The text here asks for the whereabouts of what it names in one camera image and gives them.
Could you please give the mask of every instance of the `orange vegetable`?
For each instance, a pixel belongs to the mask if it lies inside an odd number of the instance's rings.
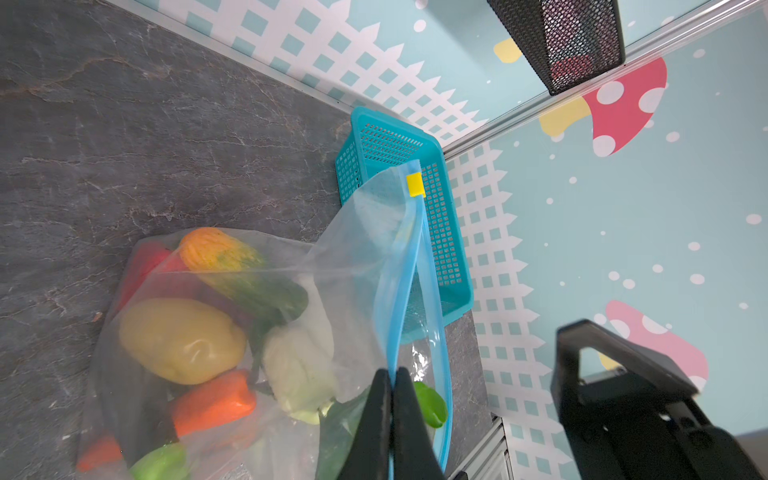
[[[251,414],[256,396],[248,389],[247,370],[232,370],[195,387],[171,403],[176,433],[182,437],[212,429]],[[88,447],[78,461],[78,471],[123,458],[118,442],[106,435]]]

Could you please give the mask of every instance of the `yellow potato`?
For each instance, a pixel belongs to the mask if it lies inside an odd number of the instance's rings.
[[[246,337],[224,312],[196,300],[154,298],[121,313],[120,343],[155,375],[196,385],[233,368]]]

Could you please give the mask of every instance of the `white spot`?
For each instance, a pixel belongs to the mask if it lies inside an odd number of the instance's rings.
[[[621,320],[611,320],[611,325],[616,329],[616,332],[623,336],[625,339],[629,338],[629,325],[622,322]]]
[[[652,114],[658,108],[659,103],[661,103],[661,97],[663,96],[664,89],[662,87],[651,88],[640,97],[637,106],[645,113]]]
[[[652,319],[649,319],[645,315],[643,315],[643,326],[649,332],[655,333],[657,335],[661,335],[662,333],[666,333],[667,332],[667,329],[665,329],[664,327],[662,327],[658,323],[654,322]]]
[[[704,390],[704,386],[707,384],[707,381],[700,376],[691,375],[688,379],[699,389],[699,392]]]
[[[592,141],[592,150],[598,157],[607,157],[614,153],[616,140],[610,135],[601,135]]]
[[[598,90],[598,101],[603,105],[616,103],[624,94],[624,84],[620,81],[609,81]]]

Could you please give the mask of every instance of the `basket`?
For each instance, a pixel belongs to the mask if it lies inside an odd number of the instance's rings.
[[[617,0],[488,0],[556,95],[624,63]]]
[[[473,295],[445,158],[437,140],[386,114],[355,108],[352,132],[336,158],[339,195],[344,204],[369,178],[412,159],[419,159],[422,167],[429,236],[447,325],[472,308]]]

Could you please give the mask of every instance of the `black mesh basket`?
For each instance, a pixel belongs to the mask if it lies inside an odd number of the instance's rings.
[[[551,95],[624,63],[616,0],[488,0]]]

